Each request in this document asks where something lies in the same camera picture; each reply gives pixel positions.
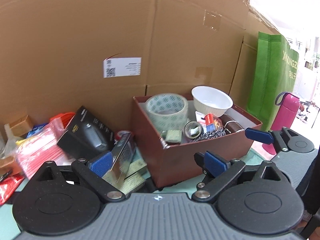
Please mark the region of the steel wool scrubber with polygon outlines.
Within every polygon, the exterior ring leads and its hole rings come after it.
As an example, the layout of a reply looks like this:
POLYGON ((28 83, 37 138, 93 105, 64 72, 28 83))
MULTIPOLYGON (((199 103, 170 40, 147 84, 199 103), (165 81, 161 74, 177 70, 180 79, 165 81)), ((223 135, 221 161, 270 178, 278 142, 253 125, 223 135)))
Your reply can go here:
POLYGON ((226 135, 226 132, 224 129, 212 130, 206 133, 201 132, 194 139, 190 139, 189 142, 198 142, 198 141, 204 141, 209 139, 215 139, 215 138, 223 137, 225 135, 226 135))

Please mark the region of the small olive green box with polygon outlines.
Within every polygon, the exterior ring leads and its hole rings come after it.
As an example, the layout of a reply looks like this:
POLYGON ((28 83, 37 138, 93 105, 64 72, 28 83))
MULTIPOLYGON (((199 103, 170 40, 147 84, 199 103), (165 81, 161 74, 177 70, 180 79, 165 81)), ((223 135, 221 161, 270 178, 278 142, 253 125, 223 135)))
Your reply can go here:
POLYGON ((169 144, 180 144, 182 141, 182 131, 179 129, 167 130, 165 141, 169 144))

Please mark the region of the shiny gold green box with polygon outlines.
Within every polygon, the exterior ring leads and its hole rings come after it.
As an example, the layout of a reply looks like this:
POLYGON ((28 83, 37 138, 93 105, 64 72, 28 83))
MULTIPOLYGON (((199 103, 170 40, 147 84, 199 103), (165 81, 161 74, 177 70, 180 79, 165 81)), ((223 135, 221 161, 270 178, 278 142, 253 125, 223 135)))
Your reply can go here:
POLYGON ((113 163, 111 168, 103 175, 103 179, 115 188, 120 189, 135 151, 136 144, 133 134, 131 132, 123 134, 111 151, 113 163))

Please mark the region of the patterned tape roll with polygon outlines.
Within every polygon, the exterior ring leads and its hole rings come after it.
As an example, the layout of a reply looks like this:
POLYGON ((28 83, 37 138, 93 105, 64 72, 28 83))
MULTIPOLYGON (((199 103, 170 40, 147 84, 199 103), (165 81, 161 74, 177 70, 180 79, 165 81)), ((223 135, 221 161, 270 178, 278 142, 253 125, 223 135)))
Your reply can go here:
POLYGON ((155 129, 162 133, 182 130, 188 120, 188 101, 175 93, 164 93, 150 97, 145 109, 155 129))

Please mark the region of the white bowl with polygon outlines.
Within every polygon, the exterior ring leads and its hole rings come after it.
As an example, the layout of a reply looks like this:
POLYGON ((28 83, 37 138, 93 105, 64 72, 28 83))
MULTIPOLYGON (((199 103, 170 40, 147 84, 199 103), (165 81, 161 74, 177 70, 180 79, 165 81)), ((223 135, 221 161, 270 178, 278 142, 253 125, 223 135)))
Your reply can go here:
POLYGON ((202 114, 212 113, 220 117, 233 106, 233 100, 223 91, 208 87, 197 86, 191 90, 195 109, 202 114))

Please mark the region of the pink white plastic bag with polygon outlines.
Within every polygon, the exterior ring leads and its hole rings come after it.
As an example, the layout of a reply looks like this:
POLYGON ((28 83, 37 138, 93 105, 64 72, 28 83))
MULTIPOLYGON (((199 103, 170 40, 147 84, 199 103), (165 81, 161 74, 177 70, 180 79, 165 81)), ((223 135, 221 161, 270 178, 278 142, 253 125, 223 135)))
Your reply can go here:
POLYGON ((65 132, 60 118, 53 119, 41 131, 27 139, 16 142, 14 156, 24 175, 31 179, 46 161, 54 161, 56 165, 70 165, 75 159, 65 153, 57 142, 65 132))

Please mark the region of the dark red storage box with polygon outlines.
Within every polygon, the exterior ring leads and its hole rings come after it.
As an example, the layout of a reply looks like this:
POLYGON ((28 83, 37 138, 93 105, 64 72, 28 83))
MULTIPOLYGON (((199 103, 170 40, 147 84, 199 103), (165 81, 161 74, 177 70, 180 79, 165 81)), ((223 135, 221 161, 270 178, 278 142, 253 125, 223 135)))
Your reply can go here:
POLYGON ((196 152, 209 151, 226 160, 239 159, 247 154, 253 144, 253 140, 240 131, 215 139, 167 145, 146 113, 145 103, 148 99, 148 96, 133 98, 131 131, 157 188, 199 176, 202 168, 195 163, 196 152))

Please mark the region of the black product box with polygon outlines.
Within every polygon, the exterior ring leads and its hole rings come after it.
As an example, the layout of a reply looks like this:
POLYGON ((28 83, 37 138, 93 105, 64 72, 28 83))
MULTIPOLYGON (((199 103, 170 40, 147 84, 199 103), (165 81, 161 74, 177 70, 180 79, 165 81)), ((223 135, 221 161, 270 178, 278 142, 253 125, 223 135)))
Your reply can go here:
POLYGON ((114 148, 114 132, 81 106, 57 142, 59 148, 75 159, 93 159, 114 148))

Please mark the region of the pink thermos bottle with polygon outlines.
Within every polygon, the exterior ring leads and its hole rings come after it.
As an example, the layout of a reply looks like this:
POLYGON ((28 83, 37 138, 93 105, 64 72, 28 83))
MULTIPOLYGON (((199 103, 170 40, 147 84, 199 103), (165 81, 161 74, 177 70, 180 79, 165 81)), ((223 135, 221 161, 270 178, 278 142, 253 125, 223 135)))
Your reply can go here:
POLYGON ((282 127, 290 128, 300 106, 299 97, 290 92, 279 93, 274 102, 274 95, 266 95, 261 106, 262 130, 279 131, 282 127))

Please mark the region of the olive flat box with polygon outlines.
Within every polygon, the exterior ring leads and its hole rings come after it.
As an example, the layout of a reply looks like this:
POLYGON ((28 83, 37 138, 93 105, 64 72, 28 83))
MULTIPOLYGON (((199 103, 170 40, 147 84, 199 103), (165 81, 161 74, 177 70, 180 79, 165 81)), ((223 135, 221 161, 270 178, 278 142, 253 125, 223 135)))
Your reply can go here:
POLYGON ((129 170, 120 191, 126 196, 133 192, 137 192, 144 186, 147 175, 147 164, 141 157, 140 153, 136 152, 133 157, 133 161, 129 165, 129 170))

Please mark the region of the green tote bag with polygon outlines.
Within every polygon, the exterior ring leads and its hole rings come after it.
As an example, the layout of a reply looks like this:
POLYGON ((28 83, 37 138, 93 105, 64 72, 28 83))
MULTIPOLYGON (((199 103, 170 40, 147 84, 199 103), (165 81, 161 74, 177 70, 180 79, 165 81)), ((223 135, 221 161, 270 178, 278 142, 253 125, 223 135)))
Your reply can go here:
POLYGON ((257 60, 246 109, 261 121, 267 131, 278 112, 276 97, 292 92, 296 80, 299 53, 283 35, 258 33, 257 60))

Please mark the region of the blue box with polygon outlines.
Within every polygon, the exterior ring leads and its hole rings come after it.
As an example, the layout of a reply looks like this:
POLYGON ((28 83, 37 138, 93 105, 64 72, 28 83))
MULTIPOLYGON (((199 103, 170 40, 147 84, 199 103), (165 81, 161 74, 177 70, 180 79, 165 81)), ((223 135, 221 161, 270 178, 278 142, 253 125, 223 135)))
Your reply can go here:
POLYGON ((48 125, 48 123, 44 123, 44 124, 40 124, 40 125, 35 125, 35 126, 31 129, 31 131, 29 131, 29 132, 27 133, 26 138, 29 138, 29 137, 31 137, 31 136, 33 136, 33 135, 36 135, 37 133, 40 133, 41 130, 42 130, 46 125, 48 125))

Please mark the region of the yellow packet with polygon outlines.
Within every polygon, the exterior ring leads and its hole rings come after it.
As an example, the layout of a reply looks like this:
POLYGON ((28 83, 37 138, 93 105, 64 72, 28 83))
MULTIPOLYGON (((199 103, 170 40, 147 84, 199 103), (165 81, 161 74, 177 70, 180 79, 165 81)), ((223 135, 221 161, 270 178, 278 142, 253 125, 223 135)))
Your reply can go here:
POLYGON ((19 118, 9 124, 14 136, 22 137, 33 129, 33 122, 29 115, 19 118))

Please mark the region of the red squeeze tube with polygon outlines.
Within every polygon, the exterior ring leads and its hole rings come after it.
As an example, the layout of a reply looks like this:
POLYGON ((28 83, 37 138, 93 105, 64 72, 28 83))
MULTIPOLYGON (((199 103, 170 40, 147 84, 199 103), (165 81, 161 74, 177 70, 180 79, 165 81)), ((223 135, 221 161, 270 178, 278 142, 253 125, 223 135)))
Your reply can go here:
POLYGON ((0 185, 0 206, 4 205, 19 185, 24 181, 25 176, 21 174, 16 174, 10 176, 1 182, 0 185))

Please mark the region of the large cardboard panel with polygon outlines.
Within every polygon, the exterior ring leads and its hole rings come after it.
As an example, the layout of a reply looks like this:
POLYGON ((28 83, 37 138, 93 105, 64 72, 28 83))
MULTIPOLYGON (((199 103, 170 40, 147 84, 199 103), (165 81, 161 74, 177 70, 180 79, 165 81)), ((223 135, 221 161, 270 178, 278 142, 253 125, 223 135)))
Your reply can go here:
POLYGON ((244 107, 259 32, 276 28, 249 0, 1 0, 1 124, 86 106, 128 129, 133 97, 199 85, 244 107), (112 57, 140 75, 104 78, 112 57))

